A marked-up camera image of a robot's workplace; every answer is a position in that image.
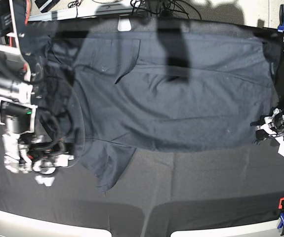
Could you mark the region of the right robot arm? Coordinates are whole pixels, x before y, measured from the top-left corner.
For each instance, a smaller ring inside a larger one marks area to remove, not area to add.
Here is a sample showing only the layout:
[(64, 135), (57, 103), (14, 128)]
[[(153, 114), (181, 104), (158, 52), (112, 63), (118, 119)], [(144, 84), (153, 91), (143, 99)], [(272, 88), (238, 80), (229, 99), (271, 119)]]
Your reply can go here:
[[(53, 179), (74, 157), (66, 151), (57, 117), (31, 102), (38, 81), (22, 55), (18, 37), (13, 1), (0, 0), (0, 125), (4, 126), (4, 166), (13, 173), (34, 172), (38, 178)], [(43, 136), (36, 133), (37, 112), (45, 114), (54, 127), (50, 142), (43, 142)]]

